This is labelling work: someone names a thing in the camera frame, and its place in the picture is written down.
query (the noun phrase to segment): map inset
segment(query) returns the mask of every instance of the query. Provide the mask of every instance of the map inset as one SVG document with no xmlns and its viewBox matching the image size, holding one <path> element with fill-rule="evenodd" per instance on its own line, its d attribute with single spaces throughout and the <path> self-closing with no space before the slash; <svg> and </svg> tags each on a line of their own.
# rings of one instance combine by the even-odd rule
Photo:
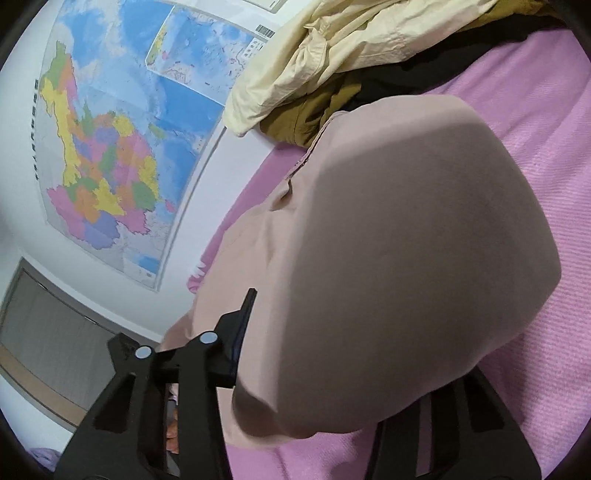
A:
<svg viewBox="0 0 591 480">
<path fill-rule="evenodd" d="M 146 65 L 224 104 L 236 78 L 264 44 L 232 24 L 174 7 L 146 56 Z"/>
</svg>

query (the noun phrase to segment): white wall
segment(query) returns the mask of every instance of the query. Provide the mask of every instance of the white wall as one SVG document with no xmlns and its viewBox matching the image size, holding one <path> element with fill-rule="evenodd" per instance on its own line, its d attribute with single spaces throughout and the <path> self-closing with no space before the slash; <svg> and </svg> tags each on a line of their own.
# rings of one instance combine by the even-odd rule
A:
<svg viewBox="0 0 591 480">
<path fill-rule="evenodd" d="M 189 275 L 272 145 L 254 133 L 224 135 L 191 198 L 158 293 L 94 259 L 45 223 L 31 158 L 34 81 L 60 5 L 48 0 L 0 72 L 0 213 L 24 257 L 50 280 L 108 319 L 158 340 L 189 309 Z"/>
<path fill-rule="evenodd" d="M 21 251 L 0 215 L 0 303 L 21 259 Z"/>
<path fill-rule="evenodd" d="M 23 447 L 63 452 L 72 434 L 46 417 L 0 377 L 0 408 Z"/>
</svg>

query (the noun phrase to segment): colorful political map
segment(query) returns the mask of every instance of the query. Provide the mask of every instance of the colorful political map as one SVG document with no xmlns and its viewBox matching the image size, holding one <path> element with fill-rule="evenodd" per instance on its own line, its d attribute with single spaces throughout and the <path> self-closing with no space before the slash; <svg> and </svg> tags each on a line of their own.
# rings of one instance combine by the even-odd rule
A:
<svg viewBox="0 0 591 480">
<path fill-rule="evenodd" d="M 201 28 L 202 16 L 174 10 L 194 22 L 187 28 Z M 219 119 L 233 83 L 207 95 L 147 68 L 175 12 L 155 0 L 66 0 L 44 56 L 34 118 L 49 224 L 150 288 L 158 288 L 179 211 L 209 156 L 210 140 L 222 131 Z M 243 39 L 236 55 L 252 41 L 234 26 L 215 24 L 199 47 L 186 46 L 196 48 L 196 70 L 203 65 L 198 51 L 213 59 L 226 33 Z M 180 59 L 186 58 L 185 40 L 174 42 Z M 212 70 L 200 72 L 204 82 L 219 81 Z"/>
</svg>

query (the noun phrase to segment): pink bedsheet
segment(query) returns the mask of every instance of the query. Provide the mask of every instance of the pink bedsheet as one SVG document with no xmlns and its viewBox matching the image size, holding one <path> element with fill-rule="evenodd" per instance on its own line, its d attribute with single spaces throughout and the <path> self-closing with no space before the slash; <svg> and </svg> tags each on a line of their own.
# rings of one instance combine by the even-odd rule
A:
<svg viewBox="0 0 591 480">
<path fill-rule="evenodd" d="M 503 141 L 558 244 L 558 289 L 524 335 L 481 365 L 521 425 L 544 476 L 591 417 L 590 80 L 591 64 L 573 34 L 553 31 L 497 48 L 434 90 L 472 105 Z M 279 145 L 265 160 L 203 254 L 203 272 L 223 232 L 271 192 L 302 152 Z M 190 288 L 199 282 L 192 278 Z M 236 480 L 362 480 L 372 436 L 368 429 L 318 434 L 266 451 L 230 447 L 229 459 Z"/>
</svg>

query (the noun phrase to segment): barcode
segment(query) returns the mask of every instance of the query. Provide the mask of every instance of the barcode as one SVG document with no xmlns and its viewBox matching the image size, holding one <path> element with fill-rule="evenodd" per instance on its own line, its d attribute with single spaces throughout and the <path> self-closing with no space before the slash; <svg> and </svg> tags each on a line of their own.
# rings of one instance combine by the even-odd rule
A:
<svg viewBox="0 0 591 480">
<path fill-rule="evenodd" d="M 259 32 L 260 34 L 264 35 L 267 38 L 271 38 L 273 35 L 275 35 L 275 32 L 273 32 L 273 30 L 271 30 L 270 28 L 264 27 L 263 25 L 259 25 L 256 28 L 256 31 Z"/>
</svg>

